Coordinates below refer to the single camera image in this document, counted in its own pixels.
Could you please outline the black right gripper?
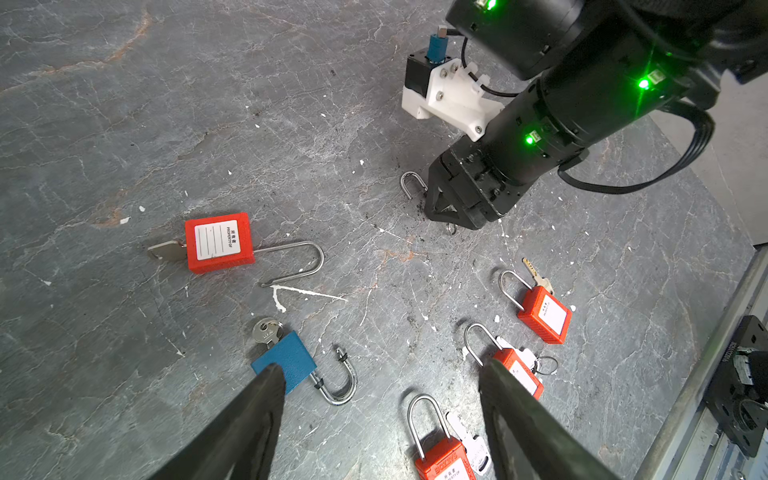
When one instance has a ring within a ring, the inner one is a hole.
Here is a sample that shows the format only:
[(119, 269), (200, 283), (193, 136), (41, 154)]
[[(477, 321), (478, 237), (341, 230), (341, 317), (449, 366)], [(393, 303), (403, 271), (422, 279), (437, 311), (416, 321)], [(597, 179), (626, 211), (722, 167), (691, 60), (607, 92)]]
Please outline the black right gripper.
[(520, 139), (463, 136), (428, 169), (424, 213), (435, 222), (479, 230), (506, 215), (540, 176), (540, 151)]

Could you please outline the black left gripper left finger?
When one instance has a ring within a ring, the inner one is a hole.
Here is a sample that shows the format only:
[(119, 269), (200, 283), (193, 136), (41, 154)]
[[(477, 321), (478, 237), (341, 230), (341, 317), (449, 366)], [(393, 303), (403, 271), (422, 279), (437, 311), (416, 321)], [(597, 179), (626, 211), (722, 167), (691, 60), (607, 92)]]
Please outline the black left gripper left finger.
[(285, 405), (282, 368), (268, 365), (153, 479), (267, 479)]

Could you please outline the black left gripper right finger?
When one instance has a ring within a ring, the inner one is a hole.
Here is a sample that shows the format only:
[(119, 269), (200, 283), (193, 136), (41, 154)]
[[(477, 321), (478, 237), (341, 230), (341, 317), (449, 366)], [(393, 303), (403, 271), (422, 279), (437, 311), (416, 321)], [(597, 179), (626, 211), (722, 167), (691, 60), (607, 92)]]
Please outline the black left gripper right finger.
[(614, 479), (497, 360), (484, 364), (479, 394), (498, 479)]

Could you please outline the small black padlock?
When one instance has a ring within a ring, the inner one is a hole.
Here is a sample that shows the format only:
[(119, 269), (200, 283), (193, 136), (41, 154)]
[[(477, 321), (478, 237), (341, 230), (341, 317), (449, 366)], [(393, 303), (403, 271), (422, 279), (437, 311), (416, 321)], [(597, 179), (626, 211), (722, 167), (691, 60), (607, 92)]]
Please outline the small black padlock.
[[(421, 192), (426, 195), (428, 192), (428, 187), (426, 182), (423, 180), (423, 178), (415, 171), (405, 171), (401, 176), (399, 180), (400, 188), (406, 195), (406, 197), (411, 200), (413, 198), (413, 195), (411, 191), (409, 190), (408, 182), (410, 180), (414, 180), (416, 184), (421, 189)], [(456, 235), (458, 232), (457, 226), (453, 223), (448, 223), (446, 225), (446, 231), (450, 235)]]

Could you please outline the red safety padlock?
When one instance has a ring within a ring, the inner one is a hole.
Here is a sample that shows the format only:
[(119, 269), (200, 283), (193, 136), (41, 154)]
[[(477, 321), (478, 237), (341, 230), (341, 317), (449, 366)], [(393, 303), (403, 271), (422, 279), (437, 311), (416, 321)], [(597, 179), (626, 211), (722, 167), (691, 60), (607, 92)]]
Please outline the red safety padlock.
[(469, 342), (469, 335), (473, 330), (482, 332), (493, 345), (494, 350), (487, 360), (500, 362), (529, 394), (539, 400), (544, 392), (540, 376), (556, 373), (559, 369), (559, 361), (548, 355), (537, 356), (528, 348), (518, 349), (509, 343), (500, 342), (499, 338), (494, 337), (484, 324), (474, 322), (464, 329), (464, 349), (480, 367), (484, 366), (485, 361), (472, 349)]
[[(517, 317), (545, 343), (562, 345), (567, 338), (572, 311), (555, 297), (548, 278), (541, 276), (527, 258), (523, 258), (522, 262), (535, 285), (529, 285), (513, 270), (504, 270), (498, 280), (500, 291), (517, 308)], [(508, 275), (514, 276), (527, 288), (522, 302), (506, 291), (505, 279)]]
[[(427, 402), (438, 415), (443, 437), (429, 450), (421, 444), (414, 421), (414, 410), (420, 402)], [(420, 479), (476, 479), (484, 475), (492, 464), (488, 447), (479, 437), (472, 437), (464, 428), (456, 436), (449, 431), (449, 422), (437, 401), (428, 394), (413, 398), (407, 409), (407, 425), (417, 457), (415, 469)]]
[(266, 280), (262, 287), (271, 287), (316, 274), (325, 264), (323, 249), (311, 241), (298, 241), (264, 248), (255, 248), (247, 213), (233, 213), (185, 222), (188, 268), (195, 274), (249, 265), (257, 254), (308, 247), (317, 254), (315, 265), (306, 271)]

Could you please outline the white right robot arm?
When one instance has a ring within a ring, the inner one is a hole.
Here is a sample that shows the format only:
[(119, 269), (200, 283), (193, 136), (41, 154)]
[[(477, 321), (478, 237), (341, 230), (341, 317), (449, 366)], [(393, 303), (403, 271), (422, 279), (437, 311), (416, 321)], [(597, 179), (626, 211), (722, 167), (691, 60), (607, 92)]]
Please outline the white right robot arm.
[(583, 191), (631, 193), (570, 171), (653, 111), (692, 124), (672, 166), (685, 169), (714, 135), (722, 75), (744, 84), (767, 70), (763, 1), (456, 1), (446, 19), (526, 82), (507, 104), (487, 102), (489, 121), (470, 124), (430, 166), (426, 217), (472, 230), (549, 171)]

